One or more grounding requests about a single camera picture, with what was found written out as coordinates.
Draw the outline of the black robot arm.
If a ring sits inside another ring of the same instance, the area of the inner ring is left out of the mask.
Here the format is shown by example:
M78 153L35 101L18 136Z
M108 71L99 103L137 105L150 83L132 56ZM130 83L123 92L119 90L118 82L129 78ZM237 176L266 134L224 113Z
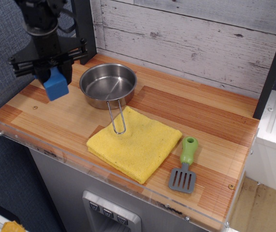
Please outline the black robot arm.
M9 57L17 77L33 74L45 87L66 88L72 81L74 61L87 56L85 38L59 36L70 33L77 17L64 6L65 0L18 0L23 28L31 36L29 44Z

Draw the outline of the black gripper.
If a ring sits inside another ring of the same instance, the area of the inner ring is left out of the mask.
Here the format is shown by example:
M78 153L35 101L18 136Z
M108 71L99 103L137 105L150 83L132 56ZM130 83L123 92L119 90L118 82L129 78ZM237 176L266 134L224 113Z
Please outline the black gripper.
M51 76L50 69L57 67L67 85L72 82L74 61L87 57L83 38L62 37L56 32L45 36L32 36L29 44L8 58L17 77L33 74L45 87Z

